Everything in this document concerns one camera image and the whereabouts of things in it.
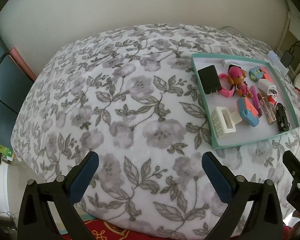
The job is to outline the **black toy car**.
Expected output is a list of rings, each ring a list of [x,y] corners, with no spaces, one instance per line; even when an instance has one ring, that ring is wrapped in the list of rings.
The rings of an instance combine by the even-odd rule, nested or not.
[[[288,122],[286,115],[286,108],[282,103],[276,104],[276,122],[280,132],[288,132],[290,129],[290,123]]]

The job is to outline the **coral blue toy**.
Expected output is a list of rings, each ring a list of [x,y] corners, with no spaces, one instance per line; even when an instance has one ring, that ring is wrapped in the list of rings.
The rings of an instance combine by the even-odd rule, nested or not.
[[[249,70],[249,77],[252,81],[257,82],[260,79],[266,79],[273,82],[266,68],[254,67]]]
[[[251,127],[258,126],[260,122],[258,111],[250,102],[250,100],[247,97],[242,97],[237,100],[236,104],[240,117]]]

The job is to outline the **magenta marker pen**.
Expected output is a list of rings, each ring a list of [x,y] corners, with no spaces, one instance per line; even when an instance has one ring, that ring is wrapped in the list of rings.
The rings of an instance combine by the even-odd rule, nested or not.
[[[256,92],[256,89],[254,86],[250,87],[250,92],[252,94],[252,101],[253,101],[253,106],[255,107],[255,109],[257,110],[258,116],[261,117],[262,116],[262,108],[258,99],[258,95]]]

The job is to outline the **pink puppy doll figure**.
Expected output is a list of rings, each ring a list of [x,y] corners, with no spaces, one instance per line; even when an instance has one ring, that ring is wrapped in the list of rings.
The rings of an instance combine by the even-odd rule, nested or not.
[[[239,66],[231,65],[228,70],[228,83],[235,88],[236,93],[241,97],[253,98],[248,84],[245,81],[247,72]]]

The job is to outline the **black power adapter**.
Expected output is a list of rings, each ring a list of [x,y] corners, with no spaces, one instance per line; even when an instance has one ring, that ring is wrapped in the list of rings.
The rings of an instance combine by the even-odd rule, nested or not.
[[[205,94],[212,94],[222,89],[217,70],[214,65],[198,70],[198,75]]]

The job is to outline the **red patterned rug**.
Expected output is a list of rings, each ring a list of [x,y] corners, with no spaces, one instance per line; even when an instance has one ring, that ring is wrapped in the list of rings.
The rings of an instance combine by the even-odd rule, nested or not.
[[[98,240],[146,240],[152,239],[143,233],[134,232],[127,229],[119,228],[111,223],[100,219],[93,219],[84,222],[89,232]]]

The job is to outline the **white hair claw clip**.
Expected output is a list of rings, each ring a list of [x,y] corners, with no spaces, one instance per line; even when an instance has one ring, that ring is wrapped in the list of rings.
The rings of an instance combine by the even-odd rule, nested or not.
[[[228,107],[216,107],[211,114],[211,118],[219,139],[235,133],[236,125],[242,121],[239,112],[231,112]]]

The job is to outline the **teal white tray box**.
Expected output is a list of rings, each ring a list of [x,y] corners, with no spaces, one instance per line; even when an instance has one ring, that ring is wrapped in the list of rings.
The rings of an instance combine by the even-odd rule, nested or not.
[[[193,54],[211,126],[213,149],[264,141],[294,131],[299,121],[270,63],[224,54]]]

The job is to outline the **white usb charger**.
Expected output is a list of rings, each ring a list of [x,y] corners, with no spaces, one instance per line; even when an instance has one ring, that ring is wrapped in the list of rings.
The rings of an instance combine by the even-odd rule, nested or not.
[[[259,79],[257,82],[259,90],[264,92],[266,95],[277,95],[277,87],[275,84],[267,79]]]

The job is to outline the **white small device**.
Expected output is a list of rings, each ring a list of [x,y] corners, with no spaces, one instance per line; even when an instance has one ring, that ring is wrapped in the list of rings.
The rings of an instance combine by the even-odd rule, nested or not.
[[[273,51],[270,50],[267,54],[267,57],[270,59],[270,61],[273,63],[273,65],[283,74],[287,75],[289,69],[285,67],[285,65],[281,62],[281,59],[279,56]]]

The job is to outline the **dark teal cabinet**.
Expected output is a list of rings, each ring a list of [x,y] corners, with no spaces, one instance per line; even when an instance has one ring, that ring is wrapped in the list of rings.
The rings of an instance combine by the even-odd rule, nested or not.
[[[0,45],[0,144],[11,148],[11,135],[33,81]]]

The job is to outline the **floral grey white blanket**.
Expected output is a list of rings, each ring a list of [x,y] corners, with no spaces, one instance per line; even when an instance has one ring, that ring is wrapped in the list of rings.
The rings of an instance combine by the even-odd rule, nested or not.
[[[193,53],[266,60],[270,46],[212,27],[137,25],[62,47],[17,117],[12,148],[45,181],[89,151],[100,167],[80,202],[92,216],[157,237],[203,239],[226,209],[202,166],[211,132]]]

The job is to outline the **pink wooden post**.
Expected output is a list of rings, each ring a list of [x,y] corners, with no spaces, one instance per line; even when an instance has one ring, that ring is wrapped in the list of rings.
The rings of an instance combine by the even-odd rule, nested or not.
[[[15,47],[13,47],[9,51],[9,55],[11,59],[17,64],[17,66],[32,80],[35,81],[37,79],[36,74],[31,70],[25,60],[21,57],[19,52]]]

